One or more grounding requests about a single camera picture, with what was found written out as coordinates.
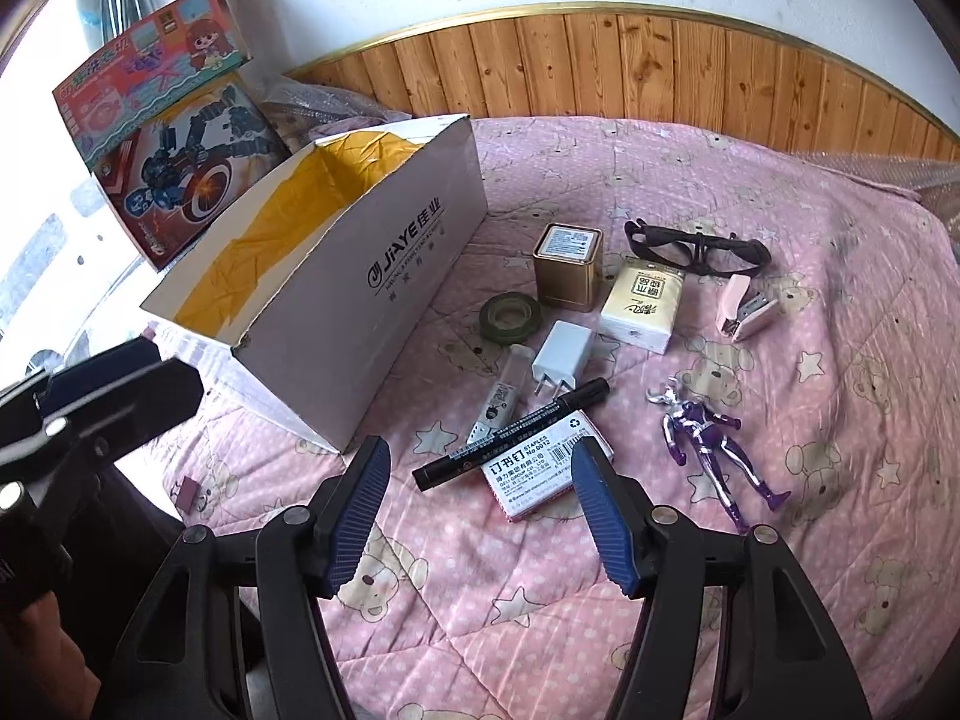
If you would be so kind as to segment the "person's left hand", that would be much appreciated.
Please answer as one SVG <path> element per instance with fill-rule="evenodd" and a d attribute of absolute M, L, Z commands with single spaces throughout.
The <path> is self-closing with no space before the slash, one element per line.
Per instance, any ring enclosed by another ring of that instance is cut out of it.
<path fill-rule="evenodd" d="M 101 681 L 60 621 L 47 592 L 18 616 L 2 621 L 2 679 L 18 699 L 50 718 L 89 718 Z"/>

